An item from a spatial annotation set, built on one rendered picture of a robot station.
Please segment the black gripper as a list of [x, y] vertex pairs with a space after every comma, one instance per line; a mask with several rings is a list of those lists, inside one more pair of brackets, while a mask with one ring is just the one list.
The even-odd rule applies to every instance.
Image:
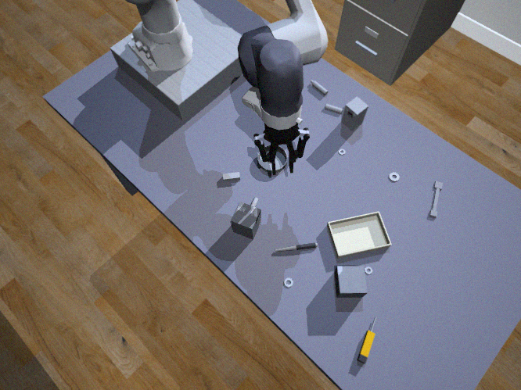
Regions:
[[[259, 148], [261, 158], [263, 162], [270, 163], [272, 165], [273, 175], [276, 175], [275, 172], [275, 156], [279, 145], [287, 145], [289, 150], [289, 169], [290, 173], [293, 173], [293, 163], [296, 162], [297, 158], [302, 158], [304, 154], [304, 149], [307, 140], [310, 138], [308, 128], [304, 128], [300, 130], [298, 127], [298, 123], [285, 130], [276, 130], [274, 128], [268, 127], [264, 124], [265, 130], [264, 133], [254, 134], [254, 144]], [[292, 141], [299, 136], [299, 141], [296, 150], [293, 148]], [[266, 149], [264, 147], [264, 139], [271, 142], [269, 153], [266, 153]]]

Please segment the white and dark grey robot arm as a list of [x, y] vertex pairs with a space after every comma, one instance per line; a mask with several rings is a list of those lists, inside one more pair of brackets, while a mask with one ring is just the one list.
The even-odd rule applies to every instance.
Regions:
[[[126, 1], [142, 18], [128, 42], [135, 54], [151, 72], [184, 67], [192, 59], [192, 36], [176, 0]], [[286, 3], [290, 17], [244, 33], [238, 45], [243, 76], [252, 85], [242, 102], [276, 130], [302, 124], [303, 66], [317, 63], [328, 44], [311, 0]]]

